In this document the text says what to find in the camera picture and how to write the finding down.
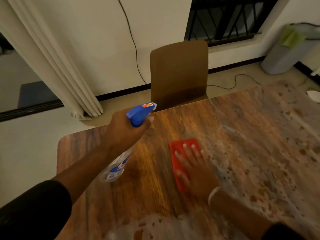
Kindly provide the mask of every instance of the dark doormat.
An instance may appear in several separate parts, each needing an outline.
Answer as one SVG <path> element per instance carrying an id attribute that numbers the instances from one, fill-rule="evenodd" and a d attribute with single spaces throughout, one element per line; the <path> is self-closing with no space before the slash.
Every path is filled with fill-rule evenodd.
<path id="1" fill-rule="evenodd" d="M 43 81 L 22 84 L 20 87 L 18 109 L 59 100 Z"/>

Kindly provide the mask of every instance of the red cloth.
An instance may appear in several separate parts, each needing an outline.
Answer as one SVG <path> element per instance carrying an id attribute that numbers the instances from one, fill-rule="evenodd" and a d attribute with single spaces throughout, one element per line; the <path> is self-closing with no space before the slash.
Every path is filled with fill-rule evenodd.
<path id="1" fill-rule="evenodd" d="M 198 144 L 197 139 L 187 139 L 187 140 L 178 140 L 178 141 L 172 141 L 169 143 L 169 147 L 170 147 L 170 153 L 171 153 L 171 161 L 172 161 L 172 168 L 174 171 L 174 177 L 176 179 L 176 183 L 178 186 L 178 190 L 180 192 L 188 192 L 188 189 L 185 187 L 185 185 L 183 184 L 183 182 L 181 181 L 181 179 L 177 176 L 177 170 L 182 171 L 183 173 L 186 174 L 186 176 L 189 178 L 189 174 L 187 172 L 187 170 L 184 168 L 184 166 L 180 163 L 180 161 L 178 160 L 178 158 L 176 157 L 176 155 L 174 154 L 175 151 L 177 151 L 178 153 L 180 153 L 186 160 L 189 161 L 189 159 L 186 156 L 186 153 L 183 149 L 183 144 L 186 144 L 190 151 L 193 153 L 194 152 L 191 148 L 191 145 L 195 145 L 195 147 L 198 149 L 198 151 L 201 151 L 201 148 Z"/>

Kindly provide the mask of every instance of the black sleeve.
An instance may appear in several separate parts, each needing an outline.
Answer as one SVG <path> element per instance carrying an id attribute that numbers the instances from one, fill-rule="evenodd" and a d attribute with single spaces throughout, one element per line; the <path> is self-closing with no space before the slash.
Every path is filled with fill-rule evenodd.
<path id="1" fill-rule="evenodd" d="M 271 226 L 264 236 L 262 240 L 283 240 L 283 239 L 290 239 L 290 240 L 304 240 L 304 238 L 296 233 L 294 230 L 289 228 L 288 226 L 282 223 L 276 223 Z"/>
<path id="2" fill-rule="evenodd" d="M 55 239 L 69 219 L 71 208 L 65 186 L 44 181 L 0 209 L 0 238 Z"/>

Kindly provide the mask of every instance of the person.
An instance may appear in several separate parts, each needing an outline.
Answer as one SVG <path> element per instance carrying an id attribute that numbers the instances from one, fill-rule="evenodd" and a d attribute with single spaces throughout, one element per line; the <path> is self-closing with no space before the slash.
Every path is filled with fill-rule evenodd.
<path id="1" fill-rule="evenodd" d="M 89 184 L 116 157 L 134 145 L 148 130 L 154 118 L 134 128 L 126 117 L 129 109 L 113 114 L 101 143 L 79 161 L 29 189 L 0 209 L 1 239 L 55 239 L 70 217 L 72 205 Z M 219 187 L 210 170 L 208 155 L 184 145 L 188 160 L 175 152 L 189 177 L 177 175 L 199 200 L 223 214 L 249 239 L 303 239 L 281 223 L 273 223 L 242 205 Z"/>

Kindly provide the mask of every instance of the chair backrest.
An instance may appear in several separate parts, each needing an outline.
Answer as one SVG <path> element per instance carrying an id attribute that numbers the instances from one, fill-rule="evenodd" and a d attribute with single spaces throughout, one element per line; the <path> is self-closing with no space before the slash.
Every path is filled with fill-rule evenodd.
<path id="1" fill-rule="evenodd" d="M 150 53 L 151 101 L 157 111 L 206 95 L 208 44 L 204 40 L 169 44 Z"/>

